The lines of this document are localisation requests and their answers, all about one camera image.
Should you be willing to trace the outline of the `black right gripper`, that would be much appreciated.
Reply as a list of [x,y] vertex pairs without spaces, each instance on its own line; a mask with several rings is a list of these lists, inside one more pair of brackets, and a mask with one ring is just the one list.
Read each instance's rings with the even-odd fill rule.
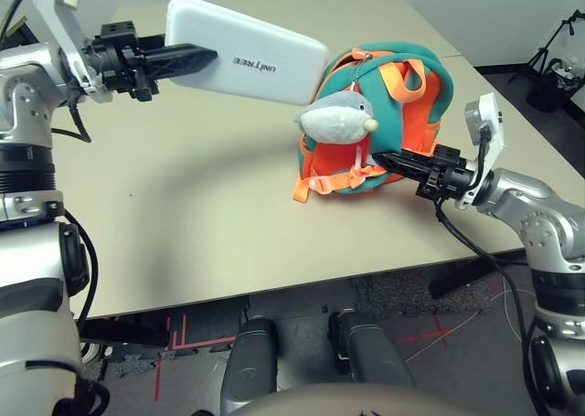
[[440,201],[459,199],[474,180],[474,167],[469,168],[460,153],[459,149],[436,144],[432,153],[403,149],[400,153],[375,153],[372,158],[387,171],[388,183],[402,178],[416,181],[418,197]]

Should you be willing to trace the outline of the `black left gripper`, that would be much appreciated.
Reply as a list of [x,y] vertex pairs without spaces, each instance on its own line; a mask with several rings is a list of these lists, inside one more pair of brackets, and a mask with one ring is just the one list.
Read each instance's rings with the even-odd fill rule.
[[213,62],[216,50],[192,44],[165,47],[165,34],[139,37],[132,21],[104,24],[84,50],[108,91],[150,101],[157,80],[197,73]]

